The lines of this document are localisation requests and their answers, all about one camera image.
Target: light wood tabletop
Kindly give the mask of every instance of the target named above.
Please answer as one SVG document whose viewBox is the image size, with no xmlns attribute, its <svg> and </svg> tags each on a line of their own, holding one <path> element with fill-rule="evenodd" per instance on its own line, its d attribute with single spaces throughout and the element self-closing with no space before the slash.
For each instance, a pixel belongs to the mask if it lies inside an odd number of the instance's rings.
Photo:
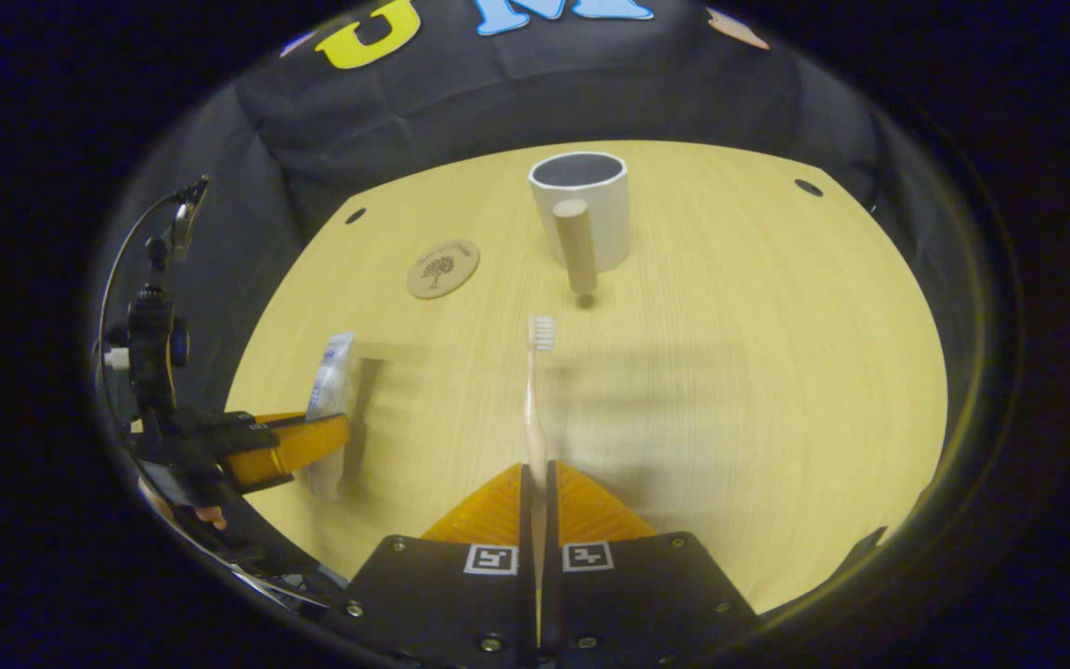
<svg viewBox="0 0 1070 669">
<path fill-rule="evenodd" d="M 569 150 L 629 166 L 630 254 L 599 275 L 591 307 L 526 183 Z M 480 250 L 475 274 L 416 300 L 409 268 L 457 238 Z M 525 461 L 530 314 L 556 325 L 538 360 L 551 457 L 658 532 L 696 533 L 759 612 L 820 584 L 880 526 L 892 534 L 933 477 L 947 415 L 937 331 L 865 209 L 822 170 L 761 153 L 583 141 L 345 202 L 264 309 L 229 392 L 230 411 L 303 411 L 327 337 L 354 331 L 342 498 L 297 480 L 247 499 L 346 576 L 386 534 L 418 536 Z"/>
</svg>

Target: white mug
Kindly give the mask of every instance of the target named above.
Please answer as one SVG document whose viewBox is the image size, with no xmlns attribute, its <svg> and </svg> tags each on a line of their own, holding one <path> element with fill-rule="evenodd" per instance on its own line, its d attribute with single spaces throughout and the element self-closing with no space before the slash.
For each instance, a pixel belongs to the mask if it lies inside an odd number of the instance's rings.
<svg viewBox="0 0 1070 669">
<path fill-rule="evenodd" d="M 561 153 L 532 166 L 526 181 L 556 261 L 564 263 L 564 247 L 552 208 L 569 199 L 588 203 L 597 271 L 613 270 L 624 261 L 630 253 L 630 187 L 625 161 L 598 151 Z"/>
</svg>

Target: mug rim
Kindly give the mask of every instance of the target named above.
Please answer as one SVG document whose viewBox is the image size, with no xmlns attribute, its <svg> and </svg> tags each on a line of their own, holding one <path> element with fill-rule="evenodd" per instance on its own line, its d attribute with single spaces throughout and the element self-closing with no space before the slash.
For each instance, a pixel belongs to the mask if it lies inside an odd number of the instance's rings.
<svg viewBox="0 0 1070 669">
<path fill-rule="evenodd" d="M 544 183 L 542 181 L 539 181 L 538 179 L 535 179 L 535 170 L 538 170 L 540 166 L 542 166 L 544 164 L 547 164 L 547 162 L 549 162 L 549 161 L 554 161 L 556 158 L 564 158 L 564 157 L 568 157 L 568 156 L 606 156 L 607 158 L 613 158 L 614 161 L 616 161 L 616 163 L 620 166 L 622 166 L 622 169 L 620 169 L 618 172 L 615 173 L 615 174 L 613 174 L 613 177 L 611 177 L 611 178 L 608 178 L 608 179 L 602 180 L 602 181 L 595 181 L 595 182 L 592 182 L 592 183 L 583 183 L 583 185 L 580 185 L 580 186 L 553 186 L 553 185 L 551 185 L 551 183 Z M 581 189 L 585 189 L 585 187 L 608 186 L 608 185 L 610 185 L 610 183 L 613 183 L 616 180 L 625 177 L 625 174 L 627 174 L 627 168 L 625 168 L 625 161 L 623 161 L 622 158 L 613 155 L 613 153 L 607 153 L 605 151 L 568 151 L 568 152 L 564 152 L 564 153 L 556 153 L 556 155 L 553 155 L 553 156 L 548 156 L 548 157 L 544 158 L 542 161 L 539 161 L 534 166 L 532 166 L 532 169 L 530 171 L 528 171 L 528 173 L 526 173 L 526 181 L 530 181 L 535 186 L 548 187 L 548 189 L 555 189 L 555 191 L 581 191 Z"/>
</svg>

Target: toothbrush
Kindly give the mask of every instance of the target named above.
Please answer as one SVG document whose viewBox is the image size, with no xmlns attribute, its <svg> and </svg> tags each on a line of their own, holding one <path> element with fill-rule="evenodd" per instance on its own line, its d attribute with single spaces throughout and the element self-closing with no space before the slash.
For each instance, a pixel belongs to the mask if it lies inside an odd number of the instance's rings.
<svg viewBox="0 0 1070 669">
<path fill-rule="evenodd" d="M 535 354 L 538 351 L 551 351 L 555 346 L 555 320 L 552 318 L 528 317 L 526 321 L 526 407 L 523 413 L 526 427 L 526 460 L 532 468 L 532 481 L 535 482 L 536 497 L 542 498 L 547 492 L 547 437 L 544 427 L 538 422 L 538 411 L 535 408 Z"/>
</svg>

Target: round coaster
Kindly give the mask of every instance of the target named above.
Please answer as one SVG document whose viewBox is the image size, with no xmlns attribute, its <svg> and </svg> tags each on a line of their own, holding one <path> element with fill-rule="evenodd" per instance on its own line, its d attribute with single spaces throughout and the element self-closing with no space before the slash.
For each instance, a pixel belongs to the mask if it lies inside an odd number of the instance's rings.
<svg viewBox="0 0 1070 669">
<path fill-rule="evenodd" d="M 467 283 L 482 252 L 469 240 L 454 240 L 419 256 L 407 272 L 407 289 L 421 300 L 442 298 Z"/>
</svg>

